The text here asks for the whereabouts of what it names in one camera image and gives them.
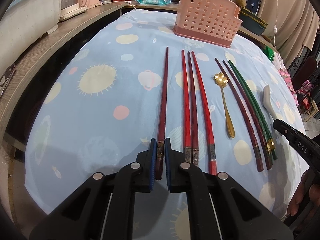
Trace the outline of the wet wipes pack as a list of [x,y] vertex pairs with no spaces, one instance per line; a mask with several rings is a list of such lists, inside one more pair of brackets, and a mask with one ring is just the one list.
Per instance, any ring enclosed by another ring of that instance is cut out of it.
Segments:
[[149,4],[149,5],[168,5],[171,0],[136,0],[139,4]]

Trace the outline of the pink perforated utensil holder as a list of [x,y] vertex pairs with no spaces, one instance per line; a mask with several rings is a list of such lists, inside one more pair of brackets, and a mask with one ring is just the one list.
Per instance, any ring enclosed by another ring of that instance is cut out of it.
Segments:
[[229,48],[242,23],[239,13],[230,0],[180,0],[173,32]]

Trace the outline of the stacked blue yellow bowls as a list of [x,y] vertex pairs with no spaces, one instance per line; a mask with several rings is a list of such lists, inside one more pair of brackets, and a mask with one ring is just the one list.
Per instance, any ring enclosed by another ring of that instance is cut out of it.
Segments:
[[241,8],[239,19],[242,20],[241,25],[256,35],[262,35],[267,28],[268,23],[250,12],[246,8]]

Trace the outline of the blue patterned tablecloth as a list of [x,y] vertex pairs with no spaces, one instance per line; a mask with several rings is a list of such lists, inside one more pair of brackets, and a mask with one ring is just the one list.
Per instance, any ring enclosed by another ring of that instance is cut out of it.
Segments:
[[104,27],[63,70],[37,115],[25,154],[25,188],[51,213],[94,172],[117,172],[157,137],[165,50],[169,47],[165,135],[183,149],[181,50],[194,51],[203,79],[215,138],[218,171],[231,175],[275,216],[282,218],[306,162],[273,133],[278,159],[257,171],[248,131],[230,88],[224,88],[235,137],[228,136],[215,58],[231,60],[257,102],[271,89],[277,117],[304,131],[291,92],[276,67],[251,41],[236,35],[230,48],[191,40],[172,31],[176,15],[132,10]]

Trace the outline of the white plastic basin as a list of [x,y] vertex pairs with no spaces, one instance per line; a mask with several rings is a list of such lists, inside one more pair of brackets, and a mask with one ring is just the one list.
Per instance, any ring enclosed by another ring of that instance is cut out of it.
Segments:
[[45,33],[57,29],[61,0],[15,0],[1,19],[1,74]]

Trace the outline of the pink floral cloth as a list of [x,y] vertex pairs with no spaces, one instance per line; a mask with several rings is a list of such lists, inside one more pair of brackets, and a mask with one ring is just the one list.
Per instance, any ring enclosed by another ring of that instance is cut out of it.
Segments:
[[283,64],[283,59],[279,53],[274,53],[273,65],[276,67],[277,71],[281,75],[281,77],[284,79],[289,91],[291,92],[293,99],[295,101],[296,106],[298,106],[298,99],[297,99],[297,94],[296,91],[293,88],[291,76],[289,75],[289,72],[287,71],[285,65]]

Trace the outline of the dark red patterned chopstick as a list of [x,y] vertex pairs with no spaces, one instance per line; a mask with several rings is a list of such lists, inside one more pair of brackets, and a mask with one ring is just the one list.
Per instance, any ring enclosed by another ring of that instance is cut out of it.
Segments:
[[192,149],[192,162],[195,166],[199,165],[199,139],[198,139],[198,123],[197,123],[197,105],[195,83],[193,75],[193,66],[191,61],[191,54],[187,52],[188,67],[189,67],[189,81],[190,81],[190,98],[191,98],[191,149]]

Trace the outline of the gold flower spoon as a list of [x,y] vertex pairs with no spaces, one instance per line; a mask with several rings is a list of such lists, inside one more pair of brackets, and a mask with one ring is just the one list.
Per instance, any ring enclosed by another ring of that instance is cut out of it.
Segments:
[[219,72],[214,75],[214,80],[221,90],[222,102],[223,102],[223,107],[225,111],[227,133],[228,133],[228,136],[233,139],[235,137],[235,130],[234,130],[234,126],[227,108],[226,98],[223,90],[227,86],[228,79],[227,77],[225,77],[225,75],[222,72]]

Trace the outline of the bright red chopstick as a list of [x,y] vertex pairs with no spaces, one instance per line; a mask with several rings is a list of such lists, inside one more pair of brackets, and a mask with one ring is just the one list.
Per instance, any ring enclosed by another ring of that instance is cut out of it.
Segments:
[[191,124],[189,109],[189,89],[185,61],[185,52],[181,50],[183,76],[183,150],[185,161],[191,163]]
[[202,108],[203,108],[203,114],[204,114],[204,125],[206,130],[206,141],[207,141],[207,148],[208,148],[208,170],[211,175],[217,175],[215,140],[214,140],[214,134],[213,134],[212,121],[210,118],[210,111],[208,107],[208,100],[207,100],[201,72],[199,69],[199,64],[197,62],[194,51],[191,52],[191,55],[192,55],[192,59],[193,59],[195,70],[196,70],[196,76],[199,84],[199,90],[200,90],[200,96],[201,96]]

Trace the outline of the green chopstick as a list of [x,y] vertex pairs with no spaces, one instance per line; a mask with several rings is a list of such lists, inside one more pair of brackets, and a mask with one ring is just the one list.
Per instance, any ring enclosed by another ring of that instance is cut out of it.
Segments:
[[251,91],[251,89],[249,88],[247,82],[244,80],[244,78],[242,77],[242,75],[240,74],[240,72],[237,70],[236,66],[232,63],[231,60],[228,61],[228,64],[231,66],[233,72],[235,73],[236,77],[238,78],[239,82],[241,83],[243,89],[245,90],[247,96],[249,97],[249,100],[253,106],[253,109],[255,111],[255,114],[260,122],[260,126],[263,130],[263,134],[265,136],[265,140],[266,140],[266,143],[267,143],[267,148],[268,148],[268,151],[269,151],[269,154],[271,155],[271,160],[272,160],[272,164],[273,164],[273,156],[275,154],[275,151],[273,150],[273,148],[270,146],[270,143],[271,143],[271,133],[270,131],[268,130],[267,126],[266,126],[266,121],[265,119],[263,118],[263,115],[262,115],[262,112],[261,112],[261,109]]
[[251,102],[251,105],[252,105],[252,107],[254,109],[255,115],[257,116],[257,119],[259,120],[259,124],[261,126],[262,131],[263,131],[263,135],[265,136],[267,148],[268,148],[269,152],[272,154],[272,159],[273,160],[277,160],[278,157],[276,155],[274,141],[273,141],[270,129],[269,129],[267,123],[266,123],[265,117],[264,117],[264,115],[263,115],[263,113],[262,113],[262,111],[260,109],[260,106],[257,103],[257,100],[255,99],[251,89],[249,88],[248,84],[246,83],[246,81],[244,80],[244,78],[242,77],[240,72],[237,70],[237,68],[233,64],[233,62],[231,60],[228,60],[228,64],[232,68],[234,74],[236,75],[236,77],[238,78],[239,82],[241,83],[242,88],[245,91],[249,101]]

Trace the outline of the maroon chopstick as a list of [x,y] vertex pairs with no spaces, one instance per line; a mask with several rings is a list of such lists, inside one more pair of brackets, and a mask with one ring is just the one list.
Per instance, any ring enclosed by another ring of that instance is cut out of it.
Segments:
[[258,172],[262,172],[264,170],[264,167],[263,167],[263,161],[262,161],[262,158],[261,158],[261,153],[260,153],[260,150],[259,150],[257,139],[256,139],[255,134],[254,134],[254,130],[252,128],[252,125],[251,125],[251,122],[249,120],[249,117],[248,117],[248,115],[246,113],[245,107],[243,106],[242,100],[240,99],[240,96],[238,95],[236,89],[234,88],[230,78],[228,77],[227,73],[225,72],[225,70],[223,69],[221,63],[218,61],[217,58],[215,58],[215,62],[217,63],[218,67],[220,68],[220,70],[221,70],[221,72],[223,74],[223,78],[221,79],[222,83],[225,86],[229,85],[229,87],[231,88],[231,91],[232,91],[232,93],[233,93],[233,95],[234,95],[234,97],[236,99],[236,102],[238,104],[238,107],[239,107],[240,112],[242,114],[242,117],[244,119],[247,131],[248,131],[251,143],[252,143],[253,152],[254,152],[254,156],[255,156],[255,160],[256,160],[256,164],[257,164],[257,171]]
[[260,139],[260,144],[261,144],[261,147],[263,149],[263,153],[264,153],[264,157],[265,157],[265,163],[266,163],[266,168],[267,170],[270,170],[272,168],[272,160],[271,160],[271,155],[269,154],[269,151],[268,151],[268,148],[267,148],[267,143],[266,143],[266,140],[265,140],[265,136],[263,134],[263,130],[260,126],[260,122],[255,114],[255,111],[253,109],[253,106],[249,100],[249,97],[247,96],[245,90],[243,89],[241,83],[239,82],[238,78],[235,76],[235,74],[231,71],[230,67],[228,66],[228,64],[223,61],[223,64],[224,66],[226,67],[226,69],[228,70],[229,74],[231,74],[233,80],[235,81],[238,89],[239,89],[239,92],[242,94],[242,97],[244,98],[245,102],[246,102],[246,105],[247,105],[247,108],[251,114],[251,117],[253,119],[253,122],[255,124],[255,128],[257,130],[257,134],[258,134],[258,137]]

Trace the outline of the beige curtain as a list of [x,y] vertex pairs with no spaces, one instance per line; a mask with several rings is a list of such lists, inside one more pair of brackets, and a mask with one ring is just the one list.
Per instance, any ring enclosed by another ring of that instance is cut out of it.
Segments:
[[280,53],[286,68],[313,48],[319,16],[309,0],[261,0],[258,17],[267,22],[263,32]]

